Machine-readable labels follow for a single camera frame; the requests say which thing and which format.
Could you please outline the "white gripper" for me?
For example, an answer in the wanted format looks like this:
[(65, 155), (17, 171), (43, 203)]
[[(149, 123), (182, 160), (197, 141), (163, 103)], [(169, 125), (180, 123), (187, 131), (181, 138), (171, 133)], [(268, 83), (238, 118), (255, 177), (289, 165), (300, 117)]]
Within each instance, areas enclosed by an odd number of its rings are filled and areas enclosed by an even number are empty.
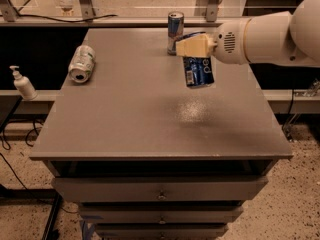
[(201, 33), (176, 42), (176, 55), (181, 57), (213, 56), (225, 64), (247, 64), (245, 35), (250, 19), (220, 25), (212, 35)]

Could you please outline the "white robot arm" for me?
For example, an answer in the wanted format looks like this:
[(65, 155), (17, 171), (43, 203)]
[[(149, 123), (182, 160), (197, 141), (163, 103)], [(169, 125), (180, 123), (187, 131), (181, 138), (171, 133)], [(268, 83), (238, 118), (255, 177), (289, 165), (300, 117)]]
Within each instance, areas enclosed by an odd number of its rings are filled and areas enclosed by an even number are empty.
[(213, 32), (176, 42), (181, 57), (210, 57), (225, 64), (320, 65), (320, 0), (284, 11), (226, 22)]

